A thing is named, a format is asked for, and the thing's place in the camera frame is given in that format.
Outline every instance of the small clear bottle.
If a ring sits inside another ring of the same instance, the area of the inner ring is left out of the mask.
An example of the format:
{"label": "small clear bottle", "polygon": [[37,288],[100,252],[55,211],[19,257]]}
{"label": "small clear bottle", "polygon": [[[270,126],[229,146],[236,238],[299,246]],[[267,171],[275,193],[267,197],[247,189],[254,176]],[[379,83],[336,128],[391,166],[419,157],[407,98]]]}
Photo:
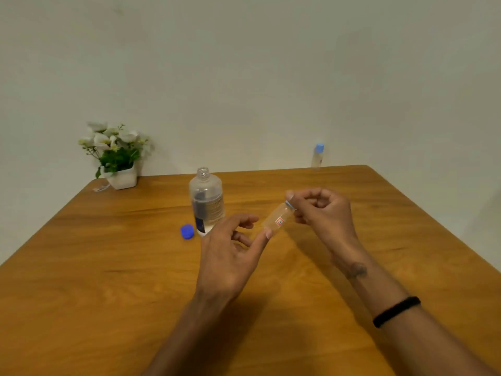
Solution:
{"label": "small clear bottle", "polygon": [[313,152],[312,168],[319,168],[322,166],[322,160],[324,158],[324,145],[317,144],[315,146],[315,151]]}
{"label": "small clear bottle", "polygon": [[209,172],[209,168],[201,167],[189,182],[189,193],[196,231],[199,235],[205,236],[224,217],[222,182]]}
{"label": "small clear bottle", "polygon": [[273,232],[278,230],[294,213],[294,207],[288,201],[281,203],[275,210],[263,221],[263,227],[271,229]]}

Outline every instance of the potted artificial plant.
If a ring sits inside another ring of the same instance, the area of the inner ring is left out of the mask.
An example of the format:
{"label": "potted artificial plant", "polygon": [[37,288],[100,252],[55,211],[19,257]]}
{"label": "potted artificial plant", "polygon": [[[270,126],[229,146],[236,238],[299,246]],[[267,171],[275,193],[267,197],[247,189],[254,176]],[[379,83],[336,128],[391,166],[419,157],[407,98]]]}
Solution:
{"label": "potted artificial plant", "polygon": [[78,144],[88,155],[99,160],[96,178],[108,179],[114,189],[127,189],[137,183],[136,161],[148,142],[136,131],[126,131],[121,124],[108,128],[107,123],[87,123],[92,136],[78,140]]}

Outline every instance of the tattoo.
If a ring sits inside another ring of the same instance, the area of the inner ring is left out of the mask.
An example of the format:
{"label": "tattoo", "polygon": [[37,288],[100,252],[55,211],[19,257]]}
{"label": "tattoo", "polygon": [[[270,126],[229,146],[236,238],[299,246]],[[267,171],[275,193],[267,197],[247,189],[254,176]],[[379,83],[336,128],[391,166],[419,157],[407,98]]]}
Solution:
{"label": "tattoo", "polygon": [[367,267],[362,263],[353,263],[346,272],[346,278],[348,280],[365,276],[367,276]]}

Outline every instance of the flower pot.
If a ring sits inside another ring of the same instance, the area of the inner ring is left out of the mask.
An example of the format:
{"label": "flower pot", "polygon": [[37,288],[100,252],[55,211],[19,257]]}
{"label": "flower pot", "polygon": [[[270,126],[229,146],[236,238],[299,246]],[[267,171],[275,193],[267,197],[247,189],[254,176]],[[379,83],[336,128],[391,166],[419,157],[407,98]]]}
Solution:
{"label": "flower pot", "polygon": [[137,184],[137,166],[136,163],[130,169],[120,170],[116,173],[104,172],[104,166],[101,166],[101,174],[108,180],[110,185],[116,189],[128,189]]}

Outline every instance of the blue bottle cap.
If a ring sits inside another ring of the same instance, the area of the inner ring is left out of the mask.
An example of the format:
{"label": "blue bottle cap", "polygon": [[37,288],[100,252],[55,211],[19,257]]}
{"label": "blue bottle cap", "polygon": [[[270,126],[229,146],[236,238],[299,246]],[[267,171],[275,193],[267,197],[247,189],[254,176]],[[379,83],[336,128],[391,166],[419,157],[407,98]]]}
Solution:
{"label": "blue bottle cap", "polygon": [[191,239],[194,234],[195,230],[191,224],[185,224],[181,227],[181,236],[183,236],[185,240]]}
{"label": "blue bottle cap", "polygon": [[315,152],[316,153],[323,153],[324,152],[324,145],[323,144],[317,144],[315,146]]}

